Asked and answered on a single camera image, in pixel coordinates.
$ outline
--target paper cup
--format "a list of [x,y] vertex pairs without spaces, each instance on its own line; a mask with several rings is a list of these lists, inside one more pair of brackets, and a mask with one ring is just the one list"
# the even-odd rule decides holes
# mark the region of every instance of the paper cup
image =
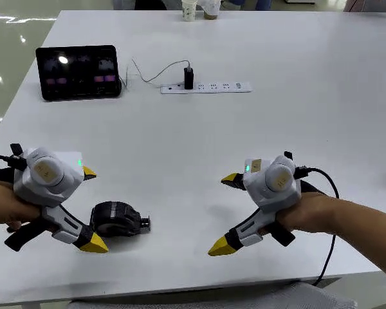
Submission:
[[198,0],[181,0],[181,9],[183,10],[183,19],[185,21],[194,21],[196,19],[196,5]]
[[220,11],[220,0],[199,0],[199,6],[205,12],[205,19],[216,19]]

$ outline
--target white power strip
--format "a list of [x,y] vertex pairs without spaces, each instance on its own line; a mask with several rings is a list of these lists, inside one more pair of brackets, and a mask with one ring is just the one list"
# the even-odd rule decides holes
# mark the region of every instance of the white power strip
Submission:
[[195,82],[193,89],[185,89],[184,83],[161,85],[160,92],[166,94],[181,93],[223,93],[223,92],[252,92],[249,82]]

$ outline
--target black tape measure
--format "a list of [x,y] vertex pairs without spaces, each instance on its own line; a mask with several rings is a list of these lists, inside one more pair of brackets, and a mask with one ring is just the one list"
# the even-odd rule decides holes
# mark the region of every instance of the black tape measure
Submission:
[[102,237],[134,236],[150,232],[150,218],[142,218],[129,204],[105,201],[91,211],[90,226]]

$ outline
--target hand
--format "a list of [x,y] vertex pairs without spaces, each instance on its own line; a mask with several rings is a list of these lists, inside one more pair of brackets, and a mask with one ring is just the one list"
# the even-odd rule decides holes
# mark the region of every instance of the hand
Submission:
[[279,211],[277,221],[289,231],[335,233],[335,212],[343,200],[317,192],[302,193],[302,199],[294,206]]
[[21,223],[34,220],[40,216],[40,208],[20,200],[9,183],[0,182],[0,224],[17,230]]

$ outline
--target floor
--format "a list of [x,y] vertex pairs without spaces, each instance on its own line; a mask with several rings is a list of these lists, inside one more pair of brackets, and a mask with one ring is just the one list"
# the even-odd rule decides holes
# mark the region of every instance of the floor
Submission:
[[[342,11],[346,0],[318,0],[317,4],[288,4],[273,0],[272,10]],[[244,10],[253,10],[248,0]],[[34,51],[41,46],[61,10],[111,10],[109,0],[0,0],[0,121],[6,113]],[[382,273],[343,278],[329,291],[356,299],[360,309],[386,304],[386,276]],[[67,302],[48,303],[43,309],[63,309]],[[20,306],[9,307],[20,309]]]

